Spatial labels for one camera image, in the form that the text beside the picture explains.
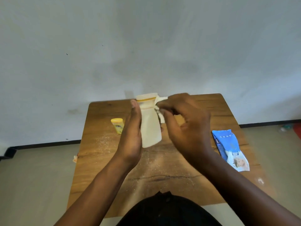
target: wipes packet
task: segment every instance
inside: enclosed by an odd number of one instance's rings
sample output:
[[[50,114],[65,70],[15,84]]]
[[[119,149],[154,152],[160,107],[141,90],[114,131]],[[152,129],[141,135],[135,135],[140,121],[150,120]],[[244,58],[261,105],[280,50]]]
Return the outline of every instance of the wipes packet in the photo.
[[[212,131],[215,144],[221,157],[235,170],[250,171],[249,162],[239,149],[236,136],[229,130]]]

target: right hand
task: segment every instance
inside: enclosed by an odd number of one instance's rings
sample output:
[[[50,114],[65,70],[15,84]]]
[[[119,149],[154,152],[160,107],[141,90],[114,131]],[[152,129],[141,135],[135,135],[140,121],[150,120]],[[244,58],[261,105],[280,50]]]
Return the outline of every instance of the right hand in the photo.
[[[194,167],[200,162],[206,163],[213,152],[209,111],[201,109],[187,93],[171,95],[156,105],[165,118],[169,138],[184,158]],[[181,126],[174,117],[178,114],[185,119]]]

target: hand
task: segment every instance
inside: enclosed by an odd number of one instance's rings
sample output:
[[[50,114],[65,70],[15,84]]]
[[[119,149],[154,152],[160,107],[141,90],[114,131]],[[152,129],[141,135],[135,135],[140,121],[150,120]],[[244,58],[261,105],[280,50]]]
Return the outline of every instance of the hand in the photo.
[[[129,170],[137,165],[142,154],[141,110],[137,101],[131,100],[131,104],[131,114],[126,118],[119,145],[114,155],[114,157],[122,159]]]
[[[178,151],[192,165],[204,163],[213,152],[210,143],[210,113],[201,109],[187,93],[175,94],[157,103],[165,118],[168,135]],[[174,115],[181,114],[185,123],[178,125]]]

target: wood grain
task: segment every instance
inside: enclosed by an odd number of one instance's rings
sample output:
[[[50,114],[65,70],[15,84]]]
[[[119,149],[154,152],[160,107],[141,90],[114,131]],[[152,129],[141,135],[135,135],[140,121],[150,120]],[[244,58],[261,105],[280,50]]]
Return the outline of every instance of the wood grain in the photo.
[[[250,171],[242,172],[251,182],[269,195],[274,194],[261,165],[247,143],[243,132],[221,94],[193,95],[211,112],[211,130],[231,129],[240,149],[250,163]],[[120,135],[111,124],[112,118],[123,118],[130,113],[129,100],[92,102],[89,105],[79,155],[71,186],[68,208],[90,184],[95,175],[114,155]],[[138,165],[127,175],[106,217],[124,216],[137,202],[158,191],[171,191],[199,205],[225,202],[215,187],[190,166],[175,149],[163,124],[162,141],[144,148]],[[213,138],[211,145],[217,151]]]

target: yellow band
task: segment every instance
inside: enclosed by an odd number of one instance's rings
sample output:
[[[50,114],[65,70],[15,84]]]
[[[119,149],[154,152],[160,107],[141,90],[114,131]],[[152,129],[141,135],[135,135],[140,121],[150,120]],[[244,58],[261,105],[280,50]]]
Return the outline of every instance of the yellow band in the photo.
[[[154,100],[154,99],[156,99],[156,97],[154,97],[154,98],[146,98],[146,99],[142,99],[142,100],[137,100],[137,102],[145,102],[145,101]]]

